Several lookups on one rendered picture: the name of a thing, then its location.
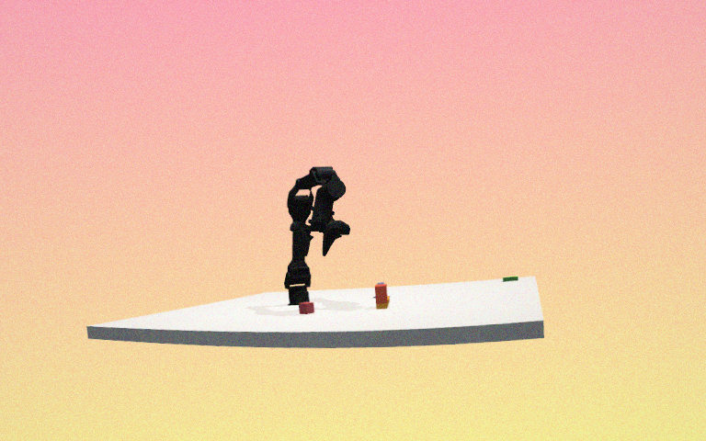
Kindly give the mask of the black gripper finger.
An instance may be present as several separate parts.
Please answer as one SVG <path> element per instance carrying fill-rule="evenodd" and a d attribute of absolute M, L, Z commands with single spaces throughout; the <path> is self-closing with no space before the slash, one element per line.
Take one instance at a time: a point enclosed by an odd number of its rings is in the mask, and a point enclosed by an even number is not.
<path fill-rule="evenodd" d="M 300 239 L 300 242 L 302 245 L 303 255 L 307 256 L 307 254 L 309 252 L 310 242 L 311 242 L 313 236 L 306 233 L 306 232 L 303 232 L 303 231 L 296 231 L 295 233 L 297 233 L 299 236 L 299 239 Z"/>
<path fill-rule="evenodd" d="M 334 232 L 332 230 L 324 230 L 322 249 L 323 256 L 326 256 L 333 242 L 340 237 L 342 237 L 342 235 L 338 234 L 337 232 Z"/>

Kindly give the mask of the small red cube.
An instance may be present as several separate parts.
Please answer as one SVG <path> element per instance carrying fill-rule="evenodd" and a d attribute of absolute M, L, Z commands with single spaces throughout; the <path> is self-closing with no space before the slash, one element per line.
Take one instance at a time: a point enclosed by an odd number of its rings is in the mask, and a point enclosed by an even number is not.
<path fill-rule="evenodd" d="M 314 302 L 299 303 L 299 314 L 314 313 Z"/>

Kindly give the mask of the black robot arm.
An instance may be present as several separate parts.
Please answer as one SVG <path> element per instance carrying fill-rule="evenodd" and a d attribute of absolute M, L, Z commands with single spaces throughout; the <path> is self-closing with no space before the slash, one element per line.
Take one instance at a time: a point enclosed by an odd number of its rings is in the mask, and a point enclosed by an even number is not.
<path fill-rule="evenodd" d="M 346 193 L 346 186 L 340 180 L 333 166 L 313 166 L 308 175 L 298 177 L 295 186 L 290 190 L 288 196 L 288 209 L 292 222 L 303 222 L 311 214 L 313 206 L 312 187 L 321 186 L 316 190 L 314 203 L 325 203 L 333 207 L 334 202 L 343 197 Z M 300 189 L 309 189 L 308 195 L 296 195 Z M 284 287 L 289 291 L 289 304 L 299 305 L 299 303 L 310 302 L 308 287 L 311 285 L 310 269 L 305 263 L 302 245 L 298 234 L 292 233 L 292 261 L 288 265 L 288 272 L 285 276 Z M 305 284 L 301 286 L 292 286 Z"/>

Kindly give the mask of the orange bar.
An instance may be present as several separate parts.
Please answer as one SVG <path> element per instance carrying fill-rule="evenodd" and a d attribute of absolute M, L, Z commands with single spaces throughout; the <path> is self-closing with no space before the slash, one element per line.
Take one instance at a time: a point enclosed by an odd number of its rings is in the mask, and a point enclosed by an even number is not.
<path fill-rule="evenodd" d="M 376 307 L 377 310 L 386 310 L 389 304 L 387 284 L 378 284 L 375 286 Z"/>

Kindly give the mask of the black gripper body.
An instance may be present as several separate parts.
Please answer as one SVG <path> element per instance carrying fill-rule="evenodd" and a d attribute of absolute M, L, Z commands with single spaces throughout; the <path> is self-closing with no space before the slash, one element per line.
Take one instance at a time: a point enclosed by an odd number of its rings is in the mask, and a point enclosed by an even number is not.
<path fill-rule="evenodd" d="M 340 235 L 349 235 L 350 227 L 341 220 L 331 220 L 331 216 L 335 215 L 333 207 L 325 203 L 314 203 L 311 207 L 313 211 L 312 219 L 308 220 L 307 225 L 303 222 L 293 222 L 290 224 L 290 231 L 303 231 L 308 234 L 311 232 L 323 232 L 324 230 L 332 230 Z M 317 228 L 317 229 L 315 229 Z"/>

